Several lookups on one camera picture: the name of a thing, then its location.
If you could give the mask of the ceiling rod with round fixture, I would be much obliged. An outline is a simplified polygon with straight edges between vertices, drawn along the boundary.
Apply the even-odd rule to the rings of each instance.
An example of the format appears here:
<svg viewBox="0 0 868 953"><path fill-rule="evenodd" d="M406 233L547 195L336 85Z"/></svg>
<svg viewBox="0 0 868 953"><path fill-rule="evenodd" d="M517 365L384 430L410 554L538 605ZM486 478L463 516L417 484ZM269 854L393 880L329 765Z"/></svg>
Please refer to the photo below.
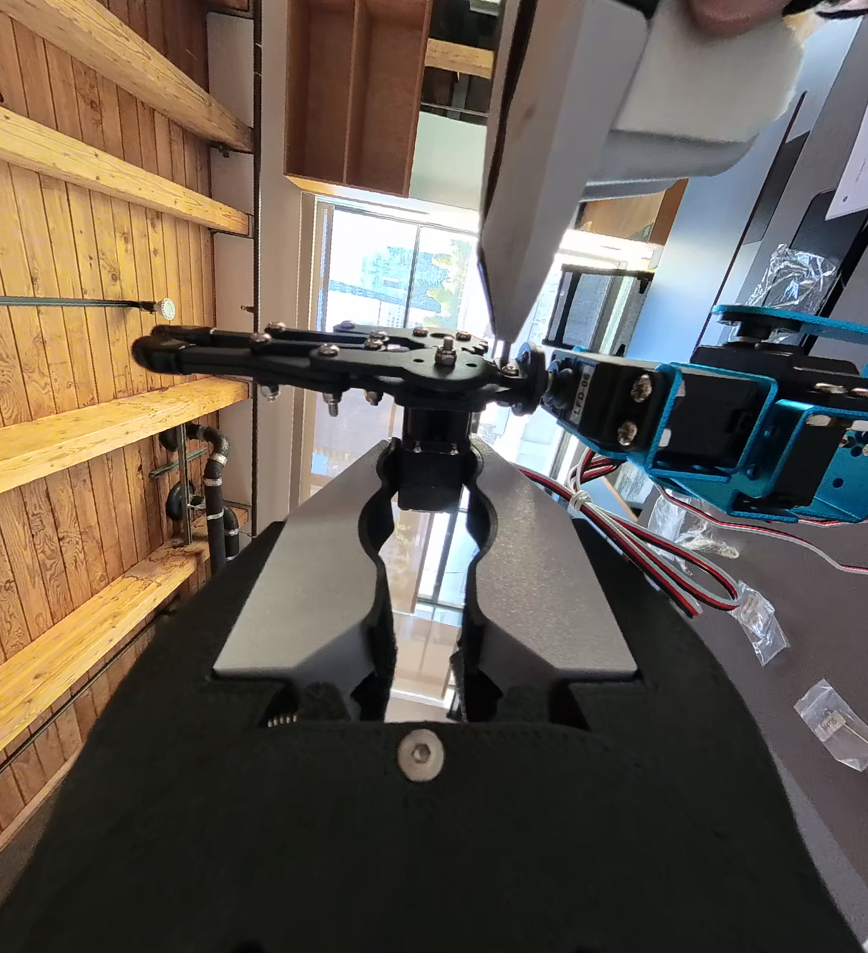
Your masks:
<svg viewBox="0 0 868 953"><path fill-rule="evenodd" d="M159 300L136 300L0 295L0 307L124 308L137 309L166 320L173 320L177 316L176 304L168 297Z"/></svg>

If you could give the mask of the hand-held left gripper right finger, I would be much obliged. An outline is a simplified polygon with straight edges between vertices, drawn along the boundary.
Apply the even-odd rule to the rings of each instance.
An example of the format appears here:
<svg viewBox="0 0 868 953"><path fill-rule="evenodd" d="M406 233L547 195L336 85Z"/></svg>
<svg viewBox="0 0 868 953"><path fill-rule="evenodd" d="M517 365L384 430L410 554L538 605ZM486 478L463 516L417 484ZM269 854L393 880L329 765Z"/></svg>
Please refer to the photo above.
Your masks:
<svg viewBox="0 0 868 953"><path fill-rule="evenodd" d="M477 551L452 657L463 720L491 720L515 689L549 701L564 685L634 679L567 511L480 438L471 452L466 525Z"/></svg>

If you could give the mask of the blue and black toy robot arm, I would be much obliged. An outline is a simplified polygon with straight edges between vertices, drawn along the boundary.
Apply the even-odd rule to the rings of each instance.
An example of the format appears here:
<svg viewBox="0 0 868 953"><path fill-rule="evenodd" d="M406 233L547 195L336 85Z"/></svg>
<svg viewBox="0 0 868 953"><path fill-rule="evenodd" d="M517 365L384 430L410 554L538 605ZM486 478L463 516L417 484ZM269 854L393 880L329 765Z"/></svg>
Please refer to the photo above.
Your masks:
<svg viewBox="0 0 868 953"><path fill-rule="evenodd" d="M868 520L868 327L821 316L719 306L737 339L688 363L636 362L524 344L499 363L460 331L345 321L331 331L156 325L132 357L159 375L247 378L323 395L348 391L404 410L401 473L421 507L459 496L472 417L489 404L547 411L607 459L631 461L668 490L741 519Z"/></svg>

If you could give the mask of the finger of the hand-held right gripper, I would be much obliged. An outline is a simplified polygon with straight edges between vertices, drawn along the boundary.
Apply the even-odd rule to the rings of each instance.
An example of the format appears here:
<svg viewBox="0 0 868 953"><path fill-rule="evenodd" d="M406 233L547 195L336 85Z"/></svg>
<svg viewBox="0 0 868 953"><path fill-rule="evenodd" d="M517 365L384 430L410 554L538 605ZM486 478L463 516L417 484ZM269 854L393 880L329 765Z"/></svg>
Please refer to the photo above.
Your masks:
<svg viewBox="0 0 868 953"><path fill-rule="evenodd" d="M477 263L495 340L522 332L583 201L732 168L789 104L788 2L505 2Z"/></svg>

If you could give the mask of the black insulated pipes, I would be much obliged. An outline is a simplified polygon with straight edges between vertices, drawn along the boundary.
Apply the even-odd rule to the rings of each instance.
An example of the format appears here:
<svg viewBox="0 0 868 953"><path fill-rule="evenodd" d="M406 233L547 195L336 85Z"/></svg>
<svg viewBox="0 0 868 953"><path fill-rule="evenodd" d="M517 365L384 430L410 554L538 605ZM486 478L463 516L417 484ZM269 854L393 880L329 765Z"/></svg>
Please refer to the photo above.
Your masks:
<svg viewBox="0 0 868 953"><path fill-rule="evenodd" d="M210 450L203 467L201 494L195 491L187 475L190 441L206 444ZM158 442L168 453L177 456L176 463L169 467L177 469L180 476L167 494L166 517L181 527L182 539L188 542L192 529L192 512L198 503L202 505L210 571L214 577L221 573L229 562L236 559L240 551L240 524L223 494L223 471L228 461L229 441L212 426L188 422L161 432Z"/></svg>

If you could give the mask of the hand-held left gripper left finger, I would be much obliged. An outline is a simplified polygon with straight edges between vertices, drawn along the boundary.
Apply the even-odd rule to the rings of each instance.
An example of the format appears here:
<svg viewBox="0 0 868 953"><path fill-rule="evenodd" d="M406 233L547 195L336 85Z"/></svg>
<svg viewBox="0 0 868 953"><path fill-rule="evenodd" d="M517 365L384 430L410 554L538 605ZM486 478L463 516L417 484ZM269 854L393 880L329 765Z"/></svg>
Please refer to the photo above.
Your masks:
<svg viewBox="0 0 868 953"><path fill-rule="evenodd" d="M394 530L399 441L381 440L284 522L214 661L221 679L337 689L349 713L382 721L396 666L380 548Z"/></svg>

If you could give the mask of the grey desk with slot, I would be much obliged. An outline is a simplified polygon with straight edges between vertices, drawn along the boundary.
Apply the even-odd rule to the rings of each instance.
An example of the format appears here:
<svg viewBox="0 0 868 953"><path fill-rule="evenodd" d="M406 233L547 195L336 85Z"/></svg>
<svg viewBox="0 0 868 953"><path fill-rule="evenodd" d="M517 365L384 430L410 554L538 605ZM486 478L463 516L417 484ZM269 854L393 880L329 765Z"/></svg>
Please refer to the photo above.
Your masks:
<svg viewBox="0 0 868 953"><path fill-rule="evenodd" d="M785 113L730 170L687 185L626 357L687 361L734 260L739 276L732 283L743 282L751 258L740 251L741 237L775 156L785 138L813 128L861 24L820 18L810 23L814 30L803 44L798 83Z"/></svg>

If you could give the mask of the small clear plastic bag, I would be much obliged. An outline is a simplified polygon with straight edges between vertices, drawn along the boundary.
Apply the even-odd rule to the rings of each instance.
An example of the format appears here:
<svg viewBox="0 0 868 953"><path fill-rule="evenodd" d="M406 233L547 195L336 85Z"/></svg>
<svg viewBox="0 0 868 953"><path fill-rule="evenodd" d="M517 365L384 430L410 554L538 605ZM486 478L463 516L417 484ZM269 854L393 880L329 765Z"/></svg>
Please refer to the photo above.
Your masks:
<svg viewBox="0 0 868 953"><path fill-rule="evenodd" d="M858 772L868 769L868 725L827 680L812 685L795 710L837 763Z"/></svg>
<svg viewBox="0 0 868 953"><path fill-rule="evenodd" d="M772 603L758 590L742 587L730 613L744 631L761 666L767 666L788 648L785 632Z"/></svg>

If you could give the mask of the black office chair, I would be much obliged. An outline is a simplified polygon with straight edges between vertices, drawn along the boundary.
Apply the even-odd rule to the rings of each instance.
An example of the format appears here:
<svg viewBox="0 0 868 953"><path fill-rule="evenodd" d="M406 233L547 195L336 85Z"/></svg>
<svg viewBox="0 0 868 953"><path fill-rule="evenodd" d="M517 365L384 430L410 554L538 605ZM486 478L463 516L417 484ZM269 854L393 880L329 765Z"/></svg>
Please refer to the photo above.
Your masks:
<svg viewBox="0 0 868 953"><path fill-rule="evenodd" d="M654 273L564 264L542 345L627 356Z"/></svg>

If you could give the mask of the dark desk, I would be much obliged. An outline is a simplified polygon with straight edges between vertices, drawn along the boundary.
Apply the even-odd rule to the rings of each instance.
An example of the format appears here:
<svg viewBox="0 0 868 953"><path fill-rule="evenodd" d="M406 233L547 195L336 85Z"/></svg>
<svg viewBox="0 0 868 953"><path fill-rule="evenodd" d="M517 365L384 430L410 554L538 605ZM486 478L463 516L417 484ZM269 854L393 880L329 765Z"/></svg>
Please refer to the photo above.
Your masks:
<svg viewBox="0 0 868 953"><path fill-rule="evenodd" d="M716 303L743 303L774 247L791 244L808 209L832 194L868 103L868 17L861 24L813 128L785 138L741 237L750 252L741 284L737 260ZM868 937L868 769L837 763L811 733L795 703L827 680L868 725L868 577L835 570L800 545L722 532L739 558L737 578L774 606L789 647L762 667L737 621L704 613L696 621L760 724L782 769L801 827L845 915Z"/></svg>

